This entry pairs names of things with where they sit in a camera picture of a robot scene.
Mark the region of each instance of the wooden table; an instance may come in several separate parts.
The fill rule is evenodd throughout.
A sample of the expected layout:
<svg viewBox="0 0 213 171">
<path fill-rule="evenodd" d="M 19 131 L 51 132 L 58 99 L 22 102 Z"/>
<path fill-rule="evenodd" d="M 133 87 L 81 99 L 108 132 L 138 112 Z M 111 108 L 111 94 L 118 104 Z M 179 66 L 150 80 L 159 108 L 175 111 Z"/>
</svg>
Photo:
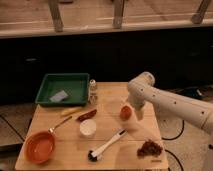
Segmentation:
<svg viewBox="0 0 213 171">
<path fill-rule="evenodd" d="M 17 170 L 143 170 L 167 169 L 168 161 L 165 151 L 158 157 L 148 156 L 139 159 L 137 149 L 141 148 L 145 140 L 151 139 L 163 147 L 157 120 L 150 103 L 144 107 L 144 118 L 137 121 L 133 114 L 128 121 L 119 118 L 119 111 L 126 102 L 128 92 L 127 83 L 98 83 L 98 104 L 88 105 L 73 117 L 77 117 L 90 108 L 96 108 L 97 114 L 93 118 L 97 124 L 97 131 L 93 138 L 84 138 L 79 133 L 79 122 L 69 120 L 55 130 L 56 149 L 53 157 L 42 165 L 28 162 L 24 156 L 22 146 L 15 168 Z M 38 105 L 27 137 L 52 126 L 65 119 L 60 116 L 64 108 L 44 108 Z M 111 145 L 98 162 L 90 162 L 88 151 L 99 147 L 109 140 L 118 130 L 125 128 L 128 133 L 118 142 Z"/>
</svg>

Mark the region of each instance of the green plastic bin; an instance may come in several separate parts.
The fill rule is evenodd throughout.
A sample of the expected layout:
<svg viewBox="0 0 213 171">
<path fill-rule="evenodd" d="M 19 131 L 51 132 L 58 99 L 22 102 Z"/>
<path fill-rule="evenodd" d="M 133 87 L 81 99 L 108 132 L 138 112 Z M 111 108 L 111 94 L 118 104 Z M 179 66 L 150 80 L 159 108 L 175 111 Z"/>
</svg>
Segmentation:
<svg viewBox="0 0 213 171">
<path fill-rule="evenodd" d="M 84 106 L 88 102 L 88 73 L 46 74 L 41 83 L 35 103 L 41 106 Z M 68 98 L 52 102 L 50 98 L 64 90 Z"/>
</svg>

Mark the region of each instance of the brush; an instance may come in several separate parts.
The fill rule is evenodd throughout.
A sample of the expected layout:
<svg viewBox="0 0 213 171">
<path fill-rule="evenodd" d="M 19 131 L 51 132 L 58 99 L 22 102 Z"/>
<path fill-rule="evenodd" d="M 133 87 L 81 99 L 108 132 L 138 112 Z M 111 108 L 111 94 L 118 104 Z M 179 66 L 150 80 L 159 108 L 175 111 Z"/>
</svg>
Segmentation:
<svg viewBox="0 0 213 171">
<path fill-rule="evenodd" d="M 101 147 L 97 148 L 94 151 L 90 150 L 88 153 L 88 159 L 92 162 L 98 161 L 101 158 L 101 154 L 104 152 L 104 150 L 106 150 L 106 148 L 113 144 L 115 141 L 119 140 L 125 133 L 126 130 L 121 130 L 117 132 L 109 141 L 107 141 Z"/>
</svg>

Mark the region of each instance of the small bottle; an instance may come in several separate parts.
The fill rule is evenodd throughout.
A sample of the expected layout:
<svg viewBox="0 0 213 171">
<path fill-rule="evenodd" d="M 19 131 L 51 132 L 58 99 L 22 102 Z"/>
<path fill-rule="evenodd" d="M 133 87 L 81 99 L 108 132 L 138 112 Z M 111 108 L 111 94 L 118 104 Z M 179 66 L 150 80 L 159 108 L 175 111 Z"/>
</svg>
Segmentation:
<svg viewBox="0 0 213 171">
<path fill-rule="evenodd" d="M 89 82 L 89 101 L 91 104 L 97 104 L 98 95 L 97 95 L 97 83 L 94 79 Z"/>
</svg>

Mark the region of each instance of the wall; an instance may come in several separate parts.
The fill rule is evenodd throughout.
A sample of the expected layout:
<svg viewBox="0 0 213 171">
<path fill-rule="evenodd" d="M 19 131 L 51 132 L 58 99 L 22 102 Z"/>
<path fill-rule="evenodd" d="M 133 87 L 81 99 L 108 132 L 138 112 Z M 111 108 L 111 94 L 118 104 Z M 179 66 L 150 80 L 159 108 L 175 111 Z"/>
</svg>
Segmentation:
<svg viewBox="0 0 213 171">
<path fill-rule="evenodd" d="M 0 103 L 34 101 L 50 72 L 129 81 L 150 71 L 162 89 L 213 83 L 212 27 L 0 39 L 0 47 Z"/>
</svg>

